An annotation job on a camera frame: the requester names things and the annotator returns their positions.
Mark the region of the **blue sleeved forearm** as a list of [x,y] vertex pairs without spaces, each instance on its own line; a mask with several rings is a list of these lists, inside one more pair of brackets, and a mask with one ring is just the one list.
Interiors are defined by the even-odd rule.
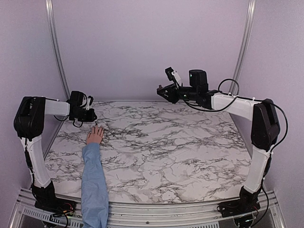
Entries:
[[81,213],[85,228],[107,227],[109,197],[100,158],[100,145],[92,142],[82,150]]

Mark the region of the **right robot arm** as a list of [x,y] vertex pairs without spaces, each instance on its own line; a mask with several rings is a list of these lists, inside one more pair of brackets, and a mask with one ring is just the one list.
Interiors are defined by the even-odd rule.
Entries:
[[239,199],[222,202],[217,210],[222,217],[229,217],[258,211],[258,195],[263,190],[263,182],[269,171],[273,149],[278,144],[280,124],[277,107],[271,99],[256,100],[240,97],[238,94],[224,93],[219,88],[210,90],[207,73],[204,70],[189,71],[189,86],[184,86],[177,71],[171,67],[165,74],[172,84],[159,86],[157,94],[172,104],[182,100],[197,111],[234,114],[251,121],[252,157],[247,179],[242,186]]

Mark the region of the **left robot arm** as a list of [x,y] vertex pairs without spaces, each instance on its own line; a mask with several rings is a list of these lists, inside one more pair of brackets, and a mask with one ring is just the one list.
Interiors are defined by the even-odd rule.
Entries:
[[35,207],[51,212],[75,210],[76,203],[56,197],[55,187],[45,166],[42,151],[42,133],[45,116],[62,116],[70,121],[81,124],[97,119],[92,96],[86,96],[79,91],[72,91],[70,98],[61,102],[57,99],[42,96],[23,97],[16,116],[14,129],[21,140],[26,164],[32,178],[31,190],[36,199]]

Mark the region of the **mannequin hand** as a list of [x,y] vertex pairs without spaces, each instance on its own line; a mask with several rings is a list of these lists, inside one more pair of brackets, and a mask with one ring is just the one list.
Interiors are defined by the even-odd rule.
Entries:
[[92,127],[91,132],[88,133],[86,144],[97,143],[101,144],[103,140],[104,129],[102,126],[95,125]]

